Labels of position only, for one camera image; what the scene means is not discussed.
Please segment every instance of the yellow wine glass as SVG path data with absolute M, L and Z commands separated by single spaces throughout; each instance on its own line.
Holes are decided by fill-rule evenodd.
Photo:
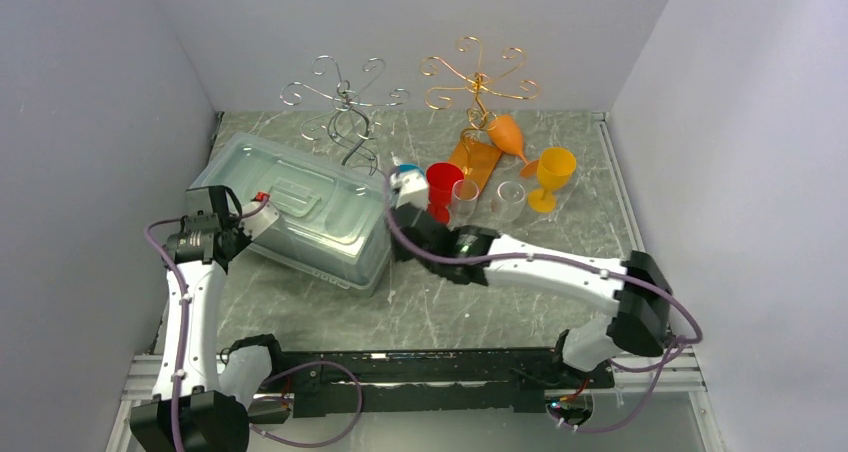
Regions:
M 527 204 L 530 208 L 541 214 L 553 212 L 556 208 L 554 192 L 565 187 L 576 169 L 577 159 L 568 149 L 545 149 L 539 157 L 539 167 L 536 170 L 536 178 L 542 188 L 527 194 Z

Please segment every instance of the gold wire stand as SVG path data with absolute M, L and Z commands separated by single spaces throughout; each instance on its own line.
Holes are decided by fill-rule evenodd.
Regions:
M 527 63 L 527 54 L 524 53 L 523 50 L 518 47 L 506 47 L 501 52 L 501 58 L 504 60 L 516 60 L 520 59 L 519 63 L 502 73 L 501 75 L 492 78 L 487 74 L 483 73 L 483 43 L 480 39 L 476 37 L 462 37 L 456 41 L 456 48 L 460 52 L 468 52 L 471 50 L 472 44 L 477 44 L 478 52 L 477 52 L 477 70 L 473 74 L 462 74 L 460 73 L 456 67 L 452 66 L 445 59 L 432 56 L 427 57 L 421 61 L 419 65 L 419 70 L 422 74 L 426 76 L 434 76 L 439 73 L 439 66 L 437 62 L 440 62 L 442 65 L 448 68 L 454 75 L 462 79 L 463 84 L 457 87 L 447 87 L 437 85 L 435 87 L 431 87 L 424 94 L 424 101 L 427 103 L 427 106 L 434 110 L 445 110 L 451 108 L 453 106 L 453 99 L 447 95 L 437 95 L 436 99 L 442 101 L 443 105 L 437 105 L 433 101 L 432 94 L 434 91 L 458 91 L 465 90 L 471 92 L 473 101 L 471 103 L 471 107 L 466 109 L 465 113 L 468 116 L 468 127 L 462 129 L 459 135 L 459 142 L 465 148 L 465 161 L 464 164 L 460 167 L 463 169 L 462 171 L 466 176 L 470 175 L 473 171 L 473 167 L 471 167 L 472 160 L 472 149 L 475 146 L 486 145 L 480 142 L 480 131 L 489 131 L 491 130 L 491 126 L 493 123 L 493 119 L 495 118 L 495 114 L 488 110 L 486 106 L 483 104 L 483 100 L 481 95 L 483 94 L 492 94 L 496 97 L 504 97 L 507 99 L 514 100 L 530 100 L 535 99 L 539 95 L 539 85 L 530 79 L 522 79 L 518 83 L 519 89 L 521 89 L 525 94 L 523 95 L 515 95 L 515 94 L 506 94 L 503 92 L 499 92 L 492 88 L 492 85 L 503 79 L 504 77 L 510 75 L 516 70 L 520 69 Z

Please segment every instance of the clear plastic cup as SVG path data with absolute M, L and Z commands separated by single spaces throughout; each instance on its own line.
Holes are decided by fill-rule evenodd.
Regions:
M 462 179 L 453 184 L 451 192 L 451 221 L 464 221 L 471 217 L 477 207 L 480 188 L 470 179 Z
M 508 180 L 498 186 L 498 191 L 492 199 L 492 212 L 499 222 L 512 222 L 521 215 L 524 203 L 527 202 L 527 192 L 518 182 Z

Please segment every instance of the orange tray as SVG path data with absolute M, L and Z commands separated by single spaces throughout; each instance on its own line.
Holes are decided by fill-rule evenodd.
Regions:
M 484 144 L 477 139 L 467 138 L 468 150 L 462 144 L 462 137 L 456 143 L 448 162 L 459 167 L 466 179 L 473 180 L 480 191 L 486 186 L 489 177 L 501 158 L 501 149 Z

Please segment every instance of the cup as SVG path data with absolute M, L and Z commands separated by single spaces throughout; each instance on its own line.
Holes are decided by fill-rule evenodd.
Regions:
M 427 212 L 443 224 L 450 222 L 448 206 L 451 203 L 453 184 L 465 175 L 459 167 L 448 162 L 438 162 L 427 168 L 427 183 L 430 186 L 430 206 Z
M 512 222 L 521 215 L 525 202 L 527 192 L 524 187 L 518 182 L 508 180 L 498 186 L 492 198 L 492 212 L 499 222 Z
M 536 178 L 541 188 L 527 195 L 527 203 L 536 212 L 547 214 L 556 208 L 554 192 L 565 187 L 577 169 L 577 159 L 568 149 L 549 147 L 539 157 Z
M 471 217 L 477 207 L 478 197 L 480 197 L 480 188 L 473 180 L 462 179 L 453 184 L 450 205 L 451 219 L 464 221 Z

